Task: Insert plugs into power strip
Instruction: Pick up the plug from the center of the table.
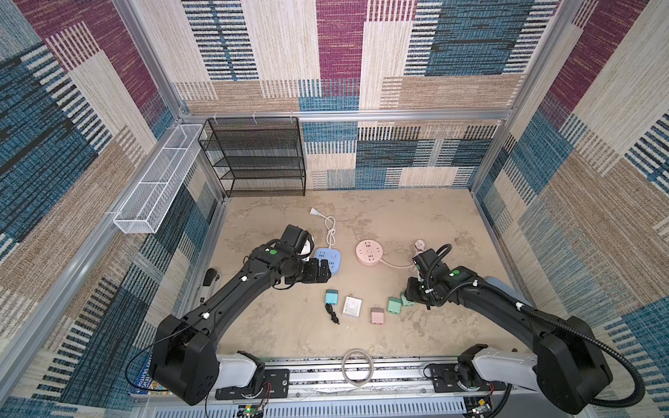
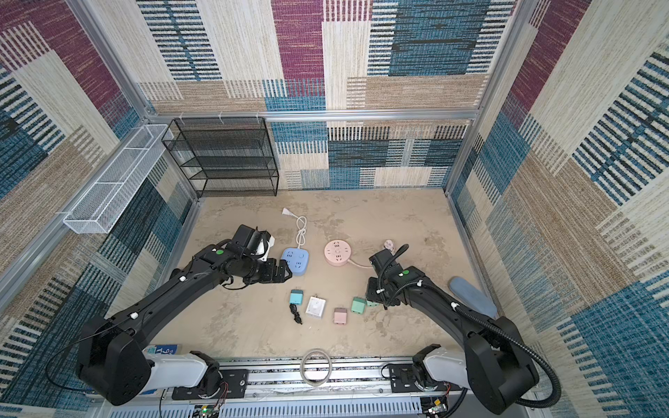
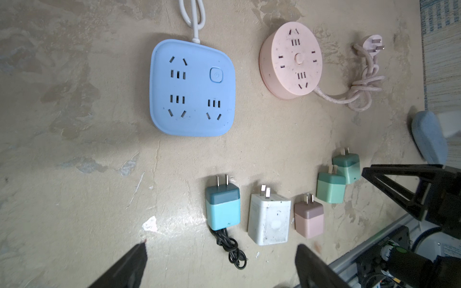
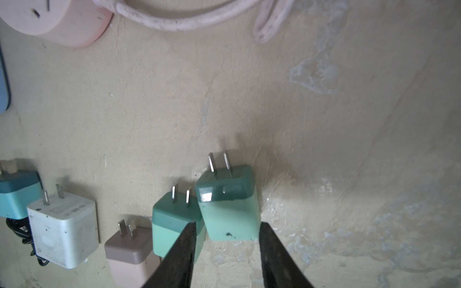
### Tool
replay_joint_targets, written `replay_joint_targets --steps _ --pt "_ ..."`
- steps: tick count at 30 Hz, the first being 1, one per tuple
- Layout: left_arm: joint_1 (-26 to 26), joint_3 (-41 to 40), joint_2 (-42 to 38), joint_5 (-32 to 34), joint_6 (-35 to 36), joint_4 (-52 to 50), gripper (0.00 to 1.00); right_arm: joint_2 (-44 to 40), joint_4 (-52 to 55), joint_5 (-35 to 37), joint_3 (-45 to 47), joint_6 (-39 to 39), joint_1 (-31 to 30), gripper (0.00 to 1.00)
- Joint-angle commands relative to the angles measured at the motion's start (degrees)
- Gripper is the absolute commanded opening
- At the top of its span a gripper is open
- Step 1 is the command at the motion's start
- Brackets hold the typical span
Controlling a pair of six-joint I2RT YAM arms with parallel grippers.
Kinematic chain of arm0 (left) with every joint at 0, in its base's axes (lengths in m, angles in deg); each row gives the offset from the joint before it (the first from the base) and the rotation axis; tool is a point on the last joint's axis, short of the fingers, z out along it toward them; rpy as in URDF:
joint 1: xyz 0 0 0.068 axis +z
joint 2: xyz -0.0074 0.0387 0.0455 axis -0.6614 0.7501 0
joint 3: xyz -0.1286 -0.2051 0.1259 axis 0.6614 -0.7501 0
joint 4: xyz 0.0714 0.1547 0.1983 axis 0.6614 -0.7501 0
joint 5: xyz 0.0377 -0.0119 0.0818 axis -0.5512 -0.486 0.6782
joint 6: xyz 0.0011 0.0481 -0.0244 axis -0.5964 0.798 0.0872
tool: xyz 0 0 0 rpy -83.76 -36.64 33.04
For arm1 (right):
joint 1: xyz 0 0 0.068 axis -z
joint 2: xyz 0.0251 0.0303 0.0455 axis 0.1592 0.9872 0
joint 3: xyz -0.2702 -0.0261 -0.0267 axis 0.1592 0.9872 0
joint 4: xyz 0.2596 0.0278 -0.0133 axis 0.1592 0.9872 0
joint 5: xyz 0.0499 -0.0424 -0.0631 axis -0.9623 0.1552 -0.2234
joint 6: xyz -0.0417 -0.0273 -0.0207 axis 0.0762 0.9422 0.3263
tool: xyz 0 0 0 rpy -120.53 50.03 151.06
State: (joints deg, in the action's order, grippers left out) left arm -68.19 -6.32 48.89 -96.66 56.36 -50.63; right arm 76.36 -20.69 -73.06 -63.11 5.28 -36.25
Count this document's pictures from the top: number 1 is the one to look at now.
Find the light green plug adapter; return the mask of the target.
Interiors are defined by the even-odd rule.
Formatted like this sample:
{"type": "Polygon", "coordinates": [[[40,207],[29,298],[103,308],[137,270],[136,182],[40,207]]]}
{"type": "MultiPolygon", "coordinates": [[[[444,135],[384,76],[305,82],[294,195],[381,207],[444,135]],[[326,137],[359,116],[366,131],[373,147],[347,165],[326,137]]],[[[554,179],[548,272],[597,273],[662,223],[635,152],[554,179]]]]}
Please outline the light green plug adapter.
{"type": "Polygon", "coordinates": [[[413,301],[410,301],[404,293],[401,293],[401,299],[402,299],[402,305],[404,307],[411,307],[415,305],[415,303],[413,301]]]}

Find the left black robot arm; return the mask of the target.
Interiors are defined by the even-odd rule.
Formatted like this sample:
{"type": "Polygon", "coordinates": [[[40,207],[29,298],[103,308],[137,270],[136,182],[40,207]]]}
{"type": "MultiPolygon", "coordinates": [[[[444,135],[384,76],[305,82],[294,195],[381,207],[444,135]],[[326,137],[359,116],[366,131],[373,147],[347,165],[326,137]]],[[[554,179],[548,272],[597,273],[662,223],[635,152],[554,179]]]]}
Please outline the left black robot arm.
{"type": "Polygon", "coordinates": [[[286,290],[296,283],[329,281],[329,263],[301,255],[301,249],[301,243],[292,247],[280,240],[256,247],[237,275],[209,300],[181,318],[169,315],[162,320],[152,346],[149,377],[191,406],[223,389],[259,395],[265,383],[264,362],[244,351],[221,360],[217,348],[251,302],[281,281],[286,290]]]}

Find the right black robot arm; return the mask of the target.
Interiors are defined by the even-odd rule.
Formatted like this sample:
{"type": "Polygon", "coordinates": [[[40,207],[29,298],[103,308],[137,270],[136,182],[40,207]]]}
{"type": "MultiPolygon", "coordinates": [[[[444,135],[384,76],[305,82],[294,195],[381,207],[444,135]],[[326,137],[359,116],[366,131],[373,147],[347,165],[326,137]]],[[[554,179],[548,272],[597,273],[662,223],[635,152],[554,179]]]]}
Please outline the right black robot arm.
{"type": "Polygon", "coordinates": [[[528,388],[573,415],[588,405],[626,409],[643,400],[646,384],[639,370],[598,340],[586,322],[575,316],[564,320],[533,308],[503,282],[487,280],[465,266],[449,268],[443,259],[451,247],[446,244],[438,250],[430,248],[413,258],[417,275],[407,282],[407,299],[426,308],[454,303],[473,310],[531,350],[530,355],[520,355],[500,352],[485,344],[469,348],[458,359],[458,367],[466,375],[463,386],[501,381],[528,388]],[[599,398],[613,382],[608,358],[618,362],[632,378],[632,392],[625,398],[599,398]]]}

